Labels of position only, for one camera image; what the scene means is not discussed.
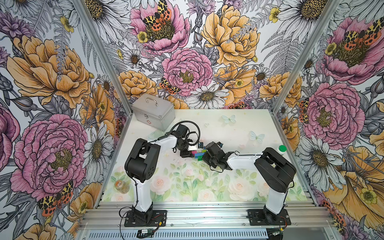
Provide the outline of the light blue long lego brick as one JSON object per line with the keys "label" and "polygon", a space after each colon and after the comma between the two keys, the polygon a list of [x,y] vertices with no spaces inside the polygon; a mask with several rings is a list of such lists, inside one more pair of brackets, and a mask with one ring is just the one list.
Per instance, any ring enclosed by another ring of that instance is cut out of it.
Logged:
{"label": "light blue long lego brick", "polygon": [[195,158],[196,158],[196,159],[201,159],[201,158],[203,157],[204,154],[205,154],[205,153],[196,153],[196,154],[195,154]]}

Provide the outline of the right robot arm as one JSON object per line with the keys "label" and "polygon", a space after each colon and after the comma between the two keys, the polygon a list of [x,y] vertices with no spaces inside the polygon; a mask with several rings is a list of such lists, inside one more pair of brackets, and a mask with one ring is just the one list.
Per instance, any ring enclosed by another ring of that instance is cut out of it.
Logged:
{"label": "right robot arm", "polygon": [[287,226],[291,224],[285,203],[290,184],[294,183],[296,168],[278,151],[265,148],[258,154],[242,155],[225,153],[221,143],[211,142],[206,146],[202,159],[212,170],[257,170],[270,187],[263,209],[248,210],[251,226]]}

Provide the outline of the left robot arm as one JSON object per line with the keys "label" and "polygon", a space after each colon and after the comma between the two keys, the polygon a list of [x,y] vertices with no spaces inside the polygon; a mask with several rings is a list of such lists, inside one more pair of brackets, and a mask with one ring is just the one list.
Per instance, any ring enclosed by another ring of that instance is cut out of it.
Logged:
{"label": "left robot arm", "polygon": [[159,156],[172,149],[181,158],[193,158],[193,151],[203,149],[201,130],[192,121],[176,123],[169,132],[155,140],[137,139],[127,160],[125,171],[134,182],[134,204],[127,213],[126,221],[149,225],[155,219],[149,180],[154,175]]}

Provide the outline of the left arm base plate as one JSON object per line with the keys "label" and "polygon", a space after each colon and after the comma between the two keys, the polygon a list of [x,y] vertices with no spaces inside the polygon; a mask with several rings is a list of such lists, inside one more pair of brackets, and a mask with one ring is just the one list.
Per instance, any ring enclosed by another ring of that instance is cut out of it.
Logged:
{"label": "left arm base plate", "polygon": [[136,210],[129,211],[124,220],[125,227],[165,227],[168,211],[149,210],[140,212]]}

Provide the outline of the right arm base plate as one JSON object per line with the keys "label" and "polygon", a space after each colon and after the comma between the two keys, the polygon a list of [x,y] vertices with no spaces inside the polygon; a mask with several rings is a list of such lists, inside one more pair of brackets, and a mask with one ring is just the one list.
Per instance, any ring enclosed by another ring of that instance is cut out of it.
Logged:
{"label": "right arm base plate", "polygon": [[251,226],[290,226],[291,219],[286,209],[282,209],[279,214],[274,214],[267,209],[247,210],[247,218]]}

